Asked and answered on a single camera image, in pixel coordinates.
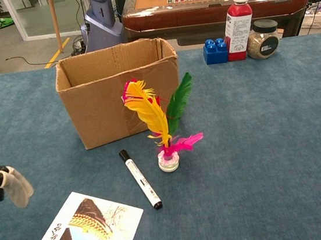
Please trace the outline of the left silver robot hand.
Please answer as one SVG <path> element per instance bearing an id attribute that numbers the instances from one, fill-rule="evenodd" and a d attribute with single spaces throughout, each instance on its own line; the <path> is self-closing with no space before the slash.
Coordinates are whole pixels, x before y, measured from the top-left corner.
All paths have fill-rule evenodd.
<path id="1" fill-rule="evenodd" d="M 20 172 L 10 166 L 0 166 L 0 201 L 6 195 L 16 207 L 25 208 L 33 193 L 34 188 Z"/>

